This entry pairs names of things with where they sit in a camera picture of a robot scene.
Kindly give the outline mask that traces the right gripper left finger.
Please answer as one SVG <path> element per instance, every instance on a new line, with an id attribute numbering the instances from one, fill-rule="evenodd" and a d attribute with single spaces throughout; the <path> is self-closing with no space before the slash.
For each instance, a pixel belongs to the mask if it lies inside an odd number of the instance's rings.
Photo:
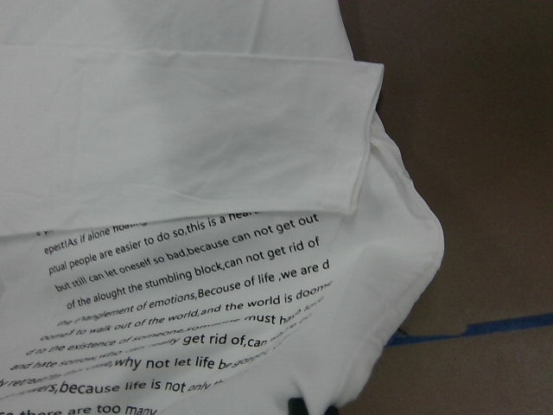
<path id="1" fill-rule="evenodd" d="M 307 415 L 307 407 L 303 398 L 291 398 L 288 401 L 289 415 Z"/>

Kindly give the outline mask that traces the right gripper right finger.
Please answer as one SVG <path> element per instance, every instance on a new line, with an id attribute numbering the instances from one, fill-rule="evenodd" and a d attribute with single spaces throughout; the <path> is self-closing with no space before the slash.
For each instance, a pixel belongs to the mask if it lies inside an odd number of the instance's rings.
<path id="1" fill-rule="evenodd" d="M 336 407 L 335 405 L 331 405 L 324 412 L 324 415 L 340 415 L 339 408 Z"/>

